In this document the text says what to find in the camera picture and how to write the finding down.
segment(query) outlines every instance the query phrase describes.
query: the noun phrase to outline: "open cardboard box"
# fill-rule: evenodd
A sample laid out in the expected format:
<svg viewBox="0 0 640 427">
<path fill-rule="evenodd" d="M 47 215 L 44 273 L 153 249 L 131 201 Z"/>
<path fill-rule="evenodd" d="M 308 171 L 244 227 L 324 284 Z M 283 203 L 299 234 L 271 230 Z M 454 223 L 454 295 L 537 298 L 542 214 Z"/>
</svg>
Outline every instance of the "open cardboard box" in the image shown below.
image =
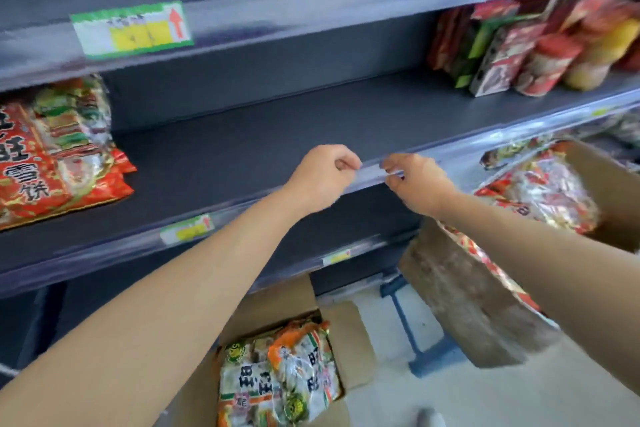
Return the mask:
<svg viewBox="0 0 640 427">
<path fill-rule="evenodd" d="M 568 164 L 600 211 L 598 227 L 587 236 L 634 252 L 640 246 L 640 176 L 592 146 L 576 141 L 566 144 Z M 555 323 L 517 299 L 430 218 L 398 268 L 477 367 L 524 363 L 561 336 Z"/>
<path fill-rule="evenodd" d="M 218 353 L 237 339 L 259 334 L 288 320 L 319 311 L 330 322 L 329 342 L 344 391 L 341 398 L 308 425 L 348 427 L 349 412 L 344 402 L 349 391 L 369 383 L 375 374 L 376 356 L 353 302 L 318 307 L 307 275 L 246 296 L 220 333 L 220 347 L 210 351 L 174 400 L 175 427 L 214 427 L 218 404 L 220 367 Z"/>
</svg>

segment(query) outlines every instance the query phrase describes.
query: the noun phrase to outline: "blue shelf leg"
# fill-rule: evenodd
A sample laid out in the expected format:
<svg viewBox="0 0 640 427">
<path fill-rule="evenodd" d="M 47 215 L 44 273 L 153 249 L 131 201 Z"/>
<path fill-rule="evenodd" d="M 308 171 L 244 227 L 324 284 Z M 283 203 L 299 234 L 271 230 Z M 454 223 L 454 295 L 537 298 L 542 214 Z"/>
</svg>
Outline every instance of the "blue shelf leg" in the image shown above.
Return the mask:
<svg viewBox="0 0 640 427">
<path fill-rule="evenodd" d="M 455 340 L 446 332 L 444 332 L 442 339 L 436 342 L 436 344 L 431 346 L 428 350 L 421 351 L 418 348 L 418 344 L 415 340 L 411 327 L 409 327 L 409 322 L 406 319 L 404 310 L 396 297 L 396 292 L 406 285 L 408 285 L 406 279 L 400 275 L 391 282 L 388 282 L 388 284 L 380 286 L 380 296 L 391 296 L 391 300 L 396 307 L 396 312 L 400 318 L 400 322 L 402 323 L 404 333 L 409 340 L 412 351 L 415 353 L 415 359 L 409 362 L 409 370 L 411 373 L 418 378 L 423 378 L 424 376 L 446 368 L 447 366 L 467 361 L 467 357 L 462 350 L 460 350 L 458 343 L 456 343 Z"/>
</svg>

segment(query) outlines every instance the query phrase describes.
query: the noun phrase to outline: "left hand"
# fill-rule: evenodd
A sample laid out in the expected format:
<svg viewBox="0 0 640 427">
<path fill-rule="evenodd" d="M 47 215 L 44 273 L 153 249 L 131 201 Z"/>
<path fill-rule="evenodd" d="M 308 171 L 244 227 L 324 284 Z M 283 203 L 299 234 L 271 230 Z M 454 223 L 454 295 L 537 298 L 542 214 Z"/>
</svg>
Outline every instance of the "left hand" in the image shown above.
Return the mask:
<svg viewBox="0 0 640 427">
<path fill-rule="evenodd" d="M 360 158 L 344 145 L 319 145 L 304 156 L 282 189 L 306 216 L 335 203 L 361 165 Z"/>
</svg>

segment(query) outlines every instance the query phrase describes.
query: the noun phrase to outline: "floor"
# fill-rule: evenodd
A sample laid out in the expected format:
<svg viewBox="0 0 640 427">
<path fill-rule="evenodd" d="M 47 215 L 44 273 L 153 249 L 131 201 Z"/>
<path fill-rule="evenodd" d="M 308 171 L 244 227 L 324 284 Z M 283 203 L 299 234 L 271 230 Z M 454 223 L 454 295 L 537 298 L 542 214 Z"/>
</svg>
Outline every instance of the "floor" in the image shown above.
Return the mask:
<svg viewBox="0 0 640 427">
<path fill-rule="evenodd" d="M 420 297 L 410 287 L 398 297 L 420 349 L 435 343 L 442 329 Z M 378 358 L 375 381 L 347 397 L 354 427 L 409 427 L 427 406 L 447 427 L 638 425 L 640 398 L 569 339 L 524 366 L 479 370 L 467 362 L 418 379 L 407 367 L 413 354 L 391 299 L 376 287 L 349 299 Z"/>
</svg>

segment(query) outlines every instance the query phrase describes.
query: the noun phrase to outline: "hand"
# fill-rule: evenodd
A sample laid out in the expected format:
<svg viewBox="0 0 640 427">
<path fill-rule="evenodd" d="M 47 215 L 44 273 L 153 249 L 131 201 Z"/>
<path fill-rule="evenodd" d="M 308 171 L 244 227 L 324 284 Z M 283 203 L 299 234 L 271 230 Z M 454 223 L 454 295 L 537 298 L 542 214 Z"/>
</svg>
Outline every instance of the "hand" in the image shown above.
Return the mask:
<svg viewBox="0 0 640 427">
<path fill-rule="evenodd" d="M 306 216 L 335 203 L 361 165 L 360 158 L 344 145 L 319 145 L 304 156 L 283 190 Z"/>
<path fill-rule="evenodd" d="M 385 179 L 407 207 L 418 214 L 444 219 L 445 207 L 460 192 L 436 161 L 418 154 L 391 154 L 380 164 Z M 403 171 L 404 178 L 394 175 Z"/>
</svg>

